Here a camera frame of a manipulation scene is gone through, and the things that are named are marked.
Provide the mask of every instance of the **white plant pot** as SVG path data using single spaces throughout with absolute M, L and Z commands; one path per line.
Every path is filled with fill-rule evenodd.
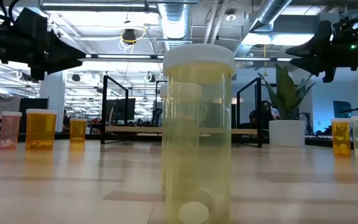
M 299 120 L 276 120 L 269 122 L 271 146 L 304 147 L 305 122 Z

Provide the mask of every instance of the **potted plant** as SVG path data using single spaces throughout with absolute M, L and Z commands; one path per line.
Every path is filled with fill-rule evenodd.
M 270 99 L 274 107 L 280 113 L 280 120 L 269 122 L 269 139 L 270 145 L 286 147 L 303 147 L 305 146 L 305 122 L 297 120 L 298 107 L 303 98 L 311 90 L 313 83 L 309 87 L 312 75 L 306 80 L 302 79 L 298 86 L 295 86 L 292 78 L 288 74 L 286 67 L 276 66 L 277 90 L 274 92 L 272 86 L 266 82 L 264 76 L 260 73 L 263 86 L 268 90 Z

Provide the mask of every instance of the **wall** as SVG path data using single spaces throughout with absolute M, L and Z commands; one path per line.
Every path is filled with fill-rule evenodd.
M 358 79 L 336 80 L 332 83 L 318 82 L 312 92 L 314 130 L 324 131 L 334 118 L 333 101 L 348 101 L 352 108 L 358 107 Z

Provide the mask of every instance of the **ceiling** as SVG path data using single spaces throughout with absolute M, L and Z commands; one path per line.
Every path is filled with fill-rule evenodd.
M 167 51 L 164 42 L 166 37 L 161 26 L 162 20 L 156 13 L 53 10 L 42 12 L 37 2 L 31 0 L 19 1 L 14 9 L 14 14 L 18 15 L 23 7 L 30 7 L 33 11 L 47 16 L 49 29 L 60 33 L 64 42 L 89 54 L 163 55 Z M 218 38 L 214 44 L 221 45 L 234 52 L 243 40 L 242 26 L 246 15 L 257 11 L 260 7 L 260 2 L 258 0 L 229 1 L 227 9 L 234 10 L 236 19 L 233 21 L 222 20 Z M 346 2 L 347 4 L 342 1 L 294 0 L 283 11 L 282 15 L 315 16 L 321 12 L 338 12 L 358 8 L 358 1 L 348 0 Z M 201 0 L 198 4 L 191 5 L 189 34 L 186 38 L 189 42 L 203 43 L 207 29 L 207 15 L 210 14 L 209 11 L 212 5 L 213 2 L 207 0 Z M 128 49 L 124 49 L 120 44 L 121 34 L 125 29 L 135 29 L 135 35 L 139 39 L 133 47 Z M 268 44 L 253 47 L 250 53 L 255 57 L 285 57 L 286 48 L 288 46 Z M 243 67 L 263 70 L 264 67 L 273 67 L 273 64 L 254 62 L 253 65 L 248 64 Z M 0 64 L 0 85 L 12 85 L 10 88 L 0 87 L 0 94 L 38 97 L 39 84 L 23 81 L 23 78 L 19 78 L 21 73 L 18 71 L 30 73 L 25 64 L 15 62 L 9 62 L 8 65 Z M 254 72 L 247 71 L 244 70 L 238 73 L 241 75 L 237 76 L 237 80 L 234 81 L 235 85 L 245 85 L 255 76 Z M 134 91 L 131 92 L 131 95 L 139 98 L 137 108 L 139 110 L 142 108 L 143 112 L 146 109 L 145 116 L 151 114 L 152 97 L 155 94 L 155 91 L 153 91 L 155 84 L 146 81 L 145 74 L 153 74 L 156 80 L 164 79 L 162 76 L 162 63 L 84 62 L 83 66 L 69 69 L 65 73 L 67 74 L 67 87 L 69 87 L 66 90 L 66 99 L 71 100 L 66 101 L 66 107 L 70 111 L 77 111 L 81 105 L 78 101 L 89 101 L 90 103 L 86 104 L 86 107 L 89 108 L 87 113 L 91 114 L 99 114 L 100 112 L 100 101 L 95 101 L 94 99 L 101 98 L 101 94 L 98 93 L 95 87 L 102 85 L 103 75 L 107 74 L 124 86 L 133 87 Z M 72 80 L 74 74 L 78 74 L 81 77 L 79 82 Z M 115 91 L 110 92 L 111 98 L 123 95 L 123 92 Z

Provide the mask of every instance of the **computer monitor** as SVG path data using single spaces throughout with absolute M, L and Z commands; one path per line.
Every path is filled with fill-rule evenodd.
M 334 115 L 335 118 L 350 118 L 352 116 L 352 105 L 345 101 L 334 101 Z
M 128 99 L 128 120 L 134 120 L 135 119 L 135 98 L 129 98 Z M 111 119 L 113 121 L 119 121 L 124 120 L 124 112 L 125 112 L 125 99 L 119 99 L 119 100 L 107 100 L 106 102 L 106 119 L 110 119 L 110 112 L 114 109 L 112 112 Z

